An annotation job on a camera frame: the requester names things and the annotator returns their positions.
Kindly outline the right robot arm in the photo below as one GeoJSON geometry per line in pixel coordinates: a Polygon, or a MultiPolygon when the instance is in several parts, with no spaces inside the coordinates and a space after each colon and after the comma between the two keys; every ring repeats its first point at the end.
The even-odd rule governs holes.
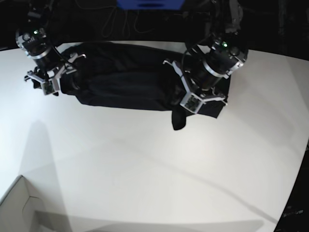
{"type": "Polygon", "coordinates": [[[30,80],[33,88],[42,90],[45,96],[58,96],[65,88],[78,90],[76,75],[79,69],[75,62],[86,57],[76,52],[63,55],[57,50],[48,33],[54,6],[54,0],[31,0],[27,23],[15,33],[17,46],[36,63],[24,81],[30,80]]]}

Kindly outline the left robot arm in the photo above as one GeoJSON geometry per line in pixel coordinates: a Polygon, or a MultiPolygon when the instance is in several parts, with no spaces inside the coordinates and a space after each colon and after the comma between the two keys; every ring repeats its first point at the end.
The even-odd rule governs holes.
{"type": "Polygon", "coordinates": [[[197,114],[209,102],[225,102],[216,85],[231,77],[247,60],[239,35],[243,10],[236,0],[211,0],[213,16],[204,39],[188,45],[180,62],[164,60],[180,77],[185,94],[180,106],[197,114]]]}

